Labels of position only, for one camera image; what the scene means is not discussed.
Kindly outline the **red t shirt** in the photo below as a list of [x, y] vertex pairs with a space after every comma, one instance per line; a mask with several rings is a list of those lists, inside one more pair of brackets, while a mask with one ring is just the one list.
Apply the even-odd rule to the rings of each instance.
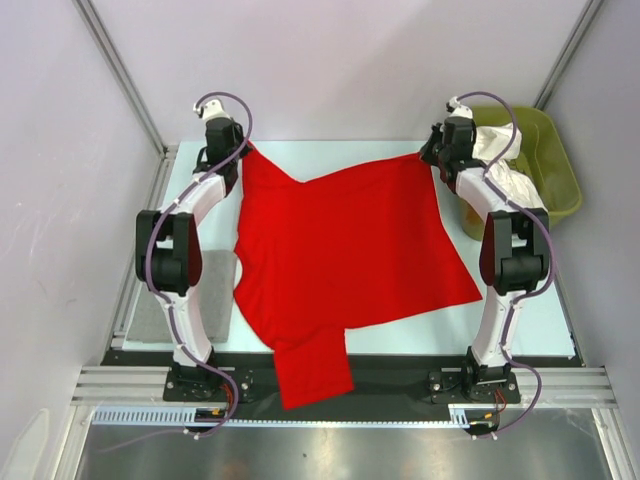
[[348, 330], [482, 297], [415, 153], [298, 181], [253, 150], [242, 187], [234, 298], [272, 350], [287, 410], [353, 389]]

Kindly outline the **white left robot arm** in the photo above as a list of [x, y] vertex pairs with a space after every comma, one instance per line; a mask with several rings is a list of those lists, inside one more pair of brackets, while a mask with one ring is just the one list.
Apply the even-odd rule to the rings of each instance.
[[238, 159], [250, 148], [242, 126], [226, 114], [204, 121], [206, 145], [191, 183], [161, 210], [142, 210], [135, 224], [135, 270], [164, 312], [173, 360], [166, 401], [207, 401], [225, 386], [202, 322], [197, 286], [203, 273], [198, 226], [238, 179]]

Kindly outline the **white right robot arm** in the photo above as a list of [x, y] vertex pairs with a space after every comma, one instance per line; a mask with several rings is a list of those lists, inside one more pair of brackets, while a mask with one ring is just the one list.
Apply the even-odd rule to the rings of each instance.
[[479, 331], [460, 371], [429, 374], [434, 403], [517, 403], [511, 345], [525, 298], [547, 279], [551, 267], [549, 217], [542, 208], [516, 207], [491, 184], [485, 164], [474, 158], [473, 119], [452, 115], [433, 125], [420, 150], [423, 162], [484, 221], [479, 271], [487, 287]]

